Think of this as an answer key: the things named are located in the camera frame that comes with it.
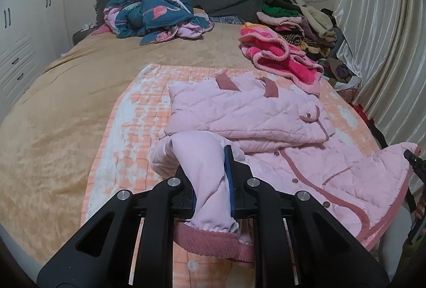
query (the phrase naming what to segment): beige bedspread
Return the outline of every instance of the beige bedspread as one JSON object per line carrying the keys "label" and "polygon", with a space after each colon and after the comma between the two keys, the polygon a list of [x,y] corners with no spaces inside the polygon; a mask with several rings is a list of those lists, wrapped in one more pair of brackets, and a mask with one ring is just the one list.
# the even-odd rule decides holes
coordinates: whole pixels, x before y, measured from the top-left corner
{"label": "beige bedspread", "polygon": [[89,36],[40,76],[0,126],[0,222],[44,265],[80,226],[87,178],[114,103],[148,64],[253,69],[238,25],[139,46]]}

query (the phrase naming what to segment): silver screw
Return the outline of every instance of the silver screw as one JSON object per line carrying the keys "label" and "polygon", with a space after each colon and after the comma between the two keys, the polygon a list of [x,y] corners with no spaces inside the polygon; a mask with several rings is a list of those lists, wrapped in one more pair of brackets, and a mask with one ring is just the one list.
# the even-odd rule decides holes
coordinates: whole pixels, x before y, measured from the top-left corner
{"label": "silver screw", "polygon": [[180,183],[181,183],[181,181],[177,177],[171,177],[167,180],[167,184],[171,187],[179,186]]}
{"label": "silver screw", "polygon": [[126,191],[125,189],[117,193],[117,198],[120,200],[126,200],[127,198],[129,198],[129,196],[130,196],[130,192]]}
{"label": "silver screw", "polygon": [[297,197],[302,201],[308,201],[310,199],[310,194],[306,191],[297,192]]}
{"label": "silver screw", "polygon": [[260,181],[258,179],[255,179],[254,177],[252,177],[251,179],[247,180],[247,184],[250,187],[257,187],[260,185]]}

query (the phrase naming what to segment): white wardrobe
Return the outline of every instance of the white wardrobe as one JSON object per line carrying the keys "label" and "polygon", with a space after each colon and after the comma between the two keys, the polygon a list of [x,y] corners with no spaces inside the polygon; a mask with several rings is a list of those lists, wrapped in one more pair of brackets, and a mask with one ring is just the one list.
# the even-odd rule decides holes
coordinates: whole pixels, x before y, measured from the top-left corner
{"label": "white wardrobe", "polygon": [[0,0],[0,123],[69,49],[63,0]]}

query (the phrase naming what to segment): person's hand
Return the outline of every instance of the person's hand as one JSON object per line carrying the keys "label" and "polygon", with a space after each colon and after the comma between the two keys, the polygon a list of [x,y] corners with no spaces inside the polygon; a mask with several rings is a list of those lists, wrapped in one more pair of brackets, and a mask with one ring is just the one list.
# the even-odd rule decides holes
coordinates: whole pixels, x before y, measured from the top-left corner
{"label": "person's hand", "polygon": [[422,219],[425,214],[426,207],[426,186],[423,188],[422,195],[420,196],[420,200],[417,204],[417,209],[414,211],[414,216],[417,219]]}

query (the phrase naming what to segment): curtain fold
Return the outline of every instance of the curtain fold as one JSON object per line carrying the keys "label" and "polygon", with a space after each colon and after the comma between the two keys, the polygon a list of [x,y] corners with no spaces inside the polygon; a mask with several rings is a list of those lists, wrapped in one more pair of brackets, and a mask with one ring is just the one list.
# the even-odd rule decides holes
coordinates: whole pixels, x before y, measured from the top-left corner
{"label": "curtain fold", "polygon": [[[361,79],[355,103],[388,144],[415,142],[426,157],[426,0],[336,0],[347,42],[337,56]],[[412,183],[417,189],[419,183]]]}

